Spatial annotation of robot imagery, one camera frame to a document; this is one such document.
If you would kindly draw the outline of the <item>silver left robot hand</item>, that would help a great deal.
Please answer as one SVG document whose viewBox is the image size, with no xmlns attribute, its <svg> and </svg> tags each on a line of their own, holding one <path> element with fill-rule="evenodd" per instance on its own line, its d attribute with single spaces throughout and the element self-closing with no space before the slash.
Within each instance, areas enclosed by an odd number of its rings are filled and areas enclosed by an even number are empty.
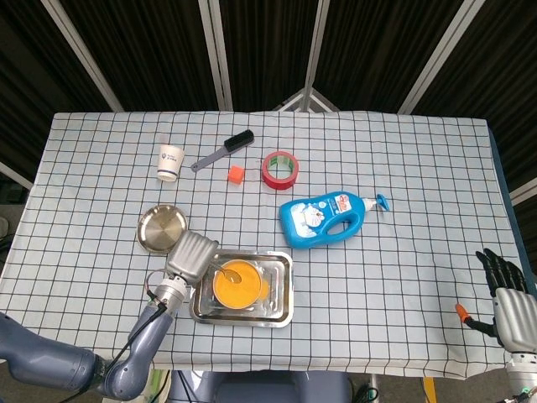
<svg viewBox="0 0 537 403">
<path fill-rule="evenodd" d="M 165 272 L 197 285 L 213 260 L 219 243 L 199 233 L 185 230 L 168 254 Z"/>
</svg>

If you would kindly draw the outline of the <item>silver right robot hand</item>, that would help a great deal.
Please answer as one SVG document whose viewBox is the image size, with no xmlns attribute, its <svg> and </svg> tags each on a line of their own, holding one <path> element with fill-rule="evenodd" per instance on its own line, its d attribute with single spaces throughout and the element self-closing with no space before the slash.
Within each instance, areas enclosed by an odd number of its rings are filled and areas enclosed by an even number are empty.
<svg viewBox="0 0 537 403">
<path fill-rule="evenodd" d="M 456 304 L 461 323 L 495 338 L 510 353 L 537 354 L 537 298 L 529 293 L 520 268 L 491 249 L 477 251 L 493 300 L 493 322 L 475 320 Z"/>
</svg>

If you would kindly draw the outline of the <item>metal spoon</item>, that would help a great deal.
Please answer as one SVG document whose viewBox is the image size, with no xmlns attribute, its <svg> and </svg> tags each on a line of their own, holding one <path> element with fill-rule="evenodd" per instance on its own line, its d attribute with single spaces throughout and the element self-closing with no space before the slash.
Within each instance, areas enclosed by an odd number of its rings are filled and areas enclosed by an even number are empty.
<svg viewBox="0 0 537 403">
<path fill-rule="evenodd" d="M 233 284 L 239 284 L 242 281 L 242 277 L 234 270 L 224 269 L 217 264 L 210 264 L 210 266 L 216 271 L 222 273 L 224 278 Z"/>
</svg>

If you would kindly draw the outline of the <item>rectangular steel tray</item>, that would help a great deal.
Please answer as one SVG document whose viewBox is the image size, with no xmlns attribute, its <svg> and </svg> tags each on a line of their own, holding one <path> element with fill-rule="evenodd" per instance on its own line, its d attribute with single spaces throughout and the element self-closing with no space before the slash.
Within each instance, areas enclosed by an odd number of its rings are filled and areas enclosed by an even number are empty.
<svg viewBox="0 0 537 403">
<path fill-rule="evenodd" d="M 260 274 L 261 290 L 256 300 L 242 309 L 232 309 L 216 298 L 213 282 L 217 268 L 234 261 L 251 264 Z M 200 323 L 242 327 L 285 327 L 294 311 L 292 259 L 284 252 L 219 249 L 190 298 L 190 315 Z"/>
</svg>

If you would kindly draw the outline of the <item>white grid-patterned tablecloth table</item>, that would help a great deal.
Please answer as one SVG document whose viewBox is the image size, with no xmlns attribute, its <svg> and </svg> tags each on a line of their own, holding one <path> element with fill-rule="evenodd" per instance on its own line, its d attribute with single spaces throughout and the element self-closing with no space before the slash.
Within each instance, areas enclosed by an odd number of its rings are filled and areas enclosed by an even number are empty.
<svg viewBox="0 0 537 403">
<path fill-rule="evenodd" d="M 191 166 L 251 130 L 252 144 Z M 157 177 L 161 144 L 185 152 L 177 181 Z M 299 162 L 275 190 L 262 163 Z M 158 368 L 330 369 L 467 378 L 503 366 L 498 343 L 462 326 L 455 305 L 490 322 L 476 257 L 520 261 L 489 127 L 477 118 L 387 113 L 59 113 L 0 275 L 0 312 L 47 338 L 116 355 L 165 258 L 137 241 L 160 204 L 224 249 L 280 251 L 292 261 L 295 312 L 278 329 L 194 322 L 183 307 L 154 359 Z M 233 165 L 245 169 L 231 183 Z M 339 243 L 291 248 L 279 208 L 334 191 L 382 194 Z"/>
</svg>

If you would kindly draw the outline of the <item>round steel plate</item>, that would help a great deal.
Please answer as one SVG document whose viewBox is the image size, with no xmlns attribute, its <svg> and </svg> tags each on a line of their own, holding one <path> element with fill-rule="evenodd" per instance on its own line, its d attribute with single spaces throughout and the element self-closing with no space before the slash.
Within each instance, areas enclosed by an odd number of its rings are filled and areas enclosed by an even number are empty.
<svg viewBox="0 0 537 403">
<path fill-rule="evenodd" d="M 176 206 L 158 205 L 144 213 L 137 226 L 137 239 L 150 253 L 167 254 L 188 228 L 185 214 Z"/>
</svg>

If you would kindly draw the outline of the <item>white paper cup blue logo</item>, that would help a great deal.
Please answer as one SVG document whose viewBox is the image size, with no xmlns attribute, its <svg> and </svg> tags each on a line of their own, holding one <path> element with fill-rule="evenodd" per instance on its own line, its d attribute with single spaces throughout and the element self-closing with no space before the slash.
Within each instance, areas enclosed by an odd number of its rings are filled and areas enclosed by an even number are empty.
<svg viewBox="0 0 537 403">
<path fill-rule="evenodd" d="M 159 148 L 157 177 L 161 181 L 177 181 L 184 155 L 185 152 L 182 148 L 169 144 L 161 144 Z"/>
</svg>

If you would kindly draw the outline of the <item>red tape roll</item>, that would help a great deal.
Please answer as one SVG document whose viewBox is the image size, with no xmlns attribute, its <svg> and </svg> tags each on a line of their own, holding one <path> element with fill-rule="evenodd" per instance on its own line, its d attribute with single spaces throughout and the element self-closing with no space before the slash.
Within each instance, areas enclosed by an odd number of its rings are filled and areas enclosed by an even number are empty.
<svg viewBox="0 0 537 403">
<path fill-rule="evenodd" d="M 269 167 L 278 163 L 283 163 L 290 169 L 287 177 L 279 179 L 269 172 Z M 266 156 L 263 160 L 261 171 L 262 179 L 267 186 L 275 190 L 286 190 L 292 187 L 297 180 L 299 162 L 292 154 L 279 150 Z"/>
</svg>

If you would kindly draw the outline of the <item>blue pump detergent bottle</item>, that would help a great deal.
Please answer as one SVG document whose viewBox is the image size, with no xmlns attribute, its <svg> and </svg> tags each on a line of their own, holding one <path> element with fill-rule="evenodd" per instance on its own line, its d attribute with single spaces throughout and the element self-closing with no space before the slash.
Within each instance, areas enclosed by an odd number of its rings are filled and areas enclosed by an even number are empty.
<svg viewBox="0 0 537 403">
<path fill-rule="evenodd" d="M 366 212 L 374 207 L 390 209 L 388 199 L 361 198 L 347 191 L 334 191 L 309 199 L 286 202 L 279 219 L 287 244 L 294 249 L 312 249 L 342 242 L 356 235 Z"/>
</svg>

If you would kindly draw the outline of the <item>grey brush black bristles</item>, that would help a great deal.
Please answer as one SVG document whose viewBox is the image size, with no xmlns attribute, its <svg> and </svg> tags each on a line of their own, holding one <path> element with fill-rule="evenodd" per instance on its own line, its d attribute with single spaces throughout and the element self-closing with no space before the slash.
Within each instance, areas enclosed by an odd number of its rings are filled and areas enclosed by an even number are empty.
<svg viewBox="0 0 537 403">
<path fill-rule="evenodd" d="M 214 153 L 207 155 L 201 160 L 196 161 L 190 168 L 193 172 L 197 172 L 208 165 L 213 164 L 217 160 L 233 154 L 238 150 L 252 144 L 254 134 L 251 130 L 245 130 L 224 141 L 223 146 Z"/>
</svg>

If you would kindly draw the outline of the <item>blue-grey robot torso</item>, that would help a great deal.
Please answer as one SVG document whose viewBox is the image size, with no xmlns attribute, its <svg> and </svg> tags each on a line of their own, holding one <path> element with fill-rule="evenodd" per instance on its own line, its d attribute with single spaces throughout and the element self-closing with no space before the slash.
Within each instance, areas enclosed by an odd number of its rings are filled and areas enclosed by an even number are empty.
<svg viewBox="0 0 537 403">
<path fill-rule="evenodd" d="M 166 403 L 349 403 L 351 393 L 342 372 L 177 370 Z"/>
</svg>

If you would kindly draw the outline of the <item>black screen panel white frame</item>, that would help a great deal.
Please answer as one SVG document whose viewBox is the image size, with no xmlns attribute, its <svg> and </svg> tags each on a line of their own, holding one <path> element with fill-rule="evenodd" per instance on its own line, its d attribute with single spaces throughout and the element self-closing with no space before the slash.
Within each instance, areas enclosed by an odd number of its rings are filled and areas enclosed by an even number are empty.
<svg viewBox="0 0 537 403">
<path fill-rule="evenodd" d="M 218 0 L 236 112 L 270 111 L 305 87 L 318 0 Z"/>
<path fill-rule="evenodd" d="M 313 87 L 341 111 L 395 113 L 463 0 L 331 0 Z"/>
<path fill-rule="evenodd" d="M 36 176 L 56 113 L 110 107 L 40 0 L 0 0 L 0 162 Z"/>
<path fill-rule="evenodd" d="M 128 112 L 216 111 L 198 0 L 60 0 Z"/>
<path fill-rule="evenodd" d="M 486 120 L 509 190 L 537 177 L 537 0 L 485 0 L 414 113 Z"/>
</svg>

